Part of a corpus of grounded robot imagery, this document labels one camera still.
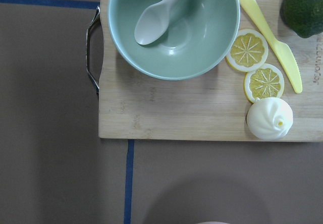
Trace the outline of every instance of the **blue tape strip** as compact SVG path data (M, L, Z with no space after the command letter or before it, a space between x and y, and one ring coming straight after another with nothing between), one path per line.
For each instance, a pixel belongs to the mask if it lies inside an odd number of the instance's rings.
M131 203L132 203L132 177L135 140L128 140L128 152L126 163L126 186L125 186L125 210L124 224L131 224Z
M96 9L96 7L100 4L99 2L74 0L0 0L0 3L79 9Z

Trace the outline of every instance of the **green bowl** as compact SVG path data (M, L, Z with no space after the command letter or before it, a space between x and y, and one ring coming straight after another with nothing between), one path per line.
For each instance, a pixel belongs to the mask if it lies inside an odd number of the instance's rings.
M133 67L164 80L206 73L230 50L240 22L239 0L178 0L168 30L139 45L134 30L143 10L161 0L109 0L108 22L116 48Z

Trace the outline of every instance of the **metal handle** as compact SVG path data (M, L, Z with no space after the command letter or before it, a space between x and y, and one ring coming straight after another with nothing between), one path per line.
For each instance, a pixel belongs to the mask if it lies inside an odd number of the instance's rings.
M99 95L100 87L99 87L98 81L94 78L94 76L91 74L91 71L90 71L90 33L93 26L99 21L100 21L100 7L98 6L96 7L95 16L93 17L89 27L86 30L86 71L92 84L95 87L97 95Z

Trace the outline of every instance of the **knife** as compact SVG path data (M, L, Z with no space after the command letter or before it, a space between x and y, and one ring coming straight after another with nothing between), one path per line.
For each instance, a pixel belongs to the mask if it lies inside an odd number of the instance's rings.
M268 44L271 46L283 69L285 70L294 91L296 93L301 93L303 91L301 75L295 57L289 46L275 38L256 0L239 1L243 10L248 14L250 19L258 27L263 36L266 38Z

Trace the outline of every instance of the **wooden cutting board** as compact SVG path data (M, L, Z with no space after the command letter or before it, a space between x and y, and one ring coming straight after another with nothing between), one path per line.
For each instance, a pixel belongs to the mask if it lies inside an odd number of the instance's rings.
M257 0L274 35L287 43L298 62L303 92L292 86L273 52L267 63L284 74L282 97L294 124L280 141L323 142L323 34L298 37L279 16L282 0ZM246 124L251 103L244 74L225 60L208 73L185 81L163 81L130 66L116 50L107 24L108 0L100 1L104 59L100 76L99 136L122 139L259 141ZM240 29L255 25L241 10Z

